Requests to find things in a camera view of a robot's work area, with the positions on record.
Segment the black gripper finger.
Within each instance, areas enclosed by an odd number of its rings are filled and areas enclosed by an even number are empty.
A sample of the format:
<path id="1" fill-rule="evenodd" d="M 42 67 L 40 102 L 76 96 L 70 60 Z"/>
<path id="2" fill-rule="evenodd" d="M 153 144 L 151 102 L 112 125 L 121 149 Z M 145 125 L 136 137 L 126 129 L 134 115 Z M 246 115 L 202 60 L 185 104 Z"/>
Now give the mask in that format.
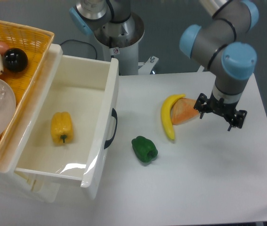
<path id="1" fill-rule="evenodd" d="M 246 110 L 239 110 L 239 111 L 235 110 L 233 113 L 227 115 L 227 122 L 229 123 L 227 131 L 230 131 L 231 128 L 241 129 L 243 127 L 246 115 L 247 115 Z"/>
<path id="2" fill-rule="evenodd" d="M 207 96 L 201 93 L 194 105 L 194 109 L 197 110 L 200 114 L 200 119 L 203 118 L 204 114 L 206 113 L 206 105 L 207 105 Z"/>

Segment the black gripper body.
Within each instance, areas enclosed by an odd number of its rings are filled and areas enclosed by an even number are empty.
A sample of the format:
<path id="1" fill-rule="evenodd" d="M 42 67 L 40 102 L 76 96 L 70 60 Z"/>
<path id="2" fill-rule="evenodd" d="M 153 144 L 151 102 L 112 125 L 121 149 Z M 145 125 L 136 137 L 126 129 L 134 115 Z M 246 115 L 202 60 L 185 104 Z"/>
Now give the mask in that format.
<path id="1" fill-rule="evenodd" d="M 223 117 L 227 122 L 236 121 L 236 106 L 238 102 L 225 103 L 225 100 L 221 98 L 217 100 L 213 95 L 210 98 L 206 98 L 202 105 L 203 113 L 214 113 Z"/>

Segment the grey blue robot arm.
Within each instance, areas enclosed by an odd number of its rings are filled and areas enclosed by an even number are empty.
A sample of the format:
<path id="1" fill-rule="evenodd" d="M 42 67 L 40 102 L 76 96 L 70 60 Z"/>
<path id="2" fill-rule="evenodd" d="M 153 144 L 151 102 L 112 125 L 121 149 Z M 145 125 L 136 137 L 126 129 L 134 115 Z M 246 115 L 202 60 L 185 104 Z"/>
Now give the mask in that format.
<path id="1" fill-rule="evenodd" d="M 252 46 L 237 39 L 257 23 L 259 11 L 248 0 L 203 0 L 201 5 L 212 17 L 202 28 L 191 25 L 179 40 L 179 49 L 216 76 L 210 97 L 200 94 L 195 109 L 200 114 L 223 117 L 230 128 L 241 128 L 247 112 L 236 106 L 254 72 L 257 54 Z M 138 73 L 138 45 L 145 27 L 131 11 L 128 0 L 80 0 L 69 10 L 77 28 L 94 35 L 105 58 L 117 58 L 121 75 Z"/>

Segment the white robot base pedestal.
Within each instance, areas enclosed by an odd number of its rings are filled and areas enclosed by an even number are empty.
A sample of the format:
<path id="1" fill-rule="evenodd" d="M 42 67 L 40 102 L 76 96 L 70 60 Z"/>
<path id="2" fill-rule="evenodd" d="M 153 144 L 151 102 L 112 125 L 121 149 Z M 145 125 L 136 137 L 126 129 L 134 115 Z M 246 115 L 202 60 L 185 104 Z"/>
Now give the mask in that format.
<path id="1" fill-rule="evenodd" d="M 116 58 L 120 75 L 138 74 L 138 50 L 145 27 L 142 19 L 131 13 L 127 21 L 116 24 L 108 22 L 94 32 L 101 44 L 104 60 Z"/>

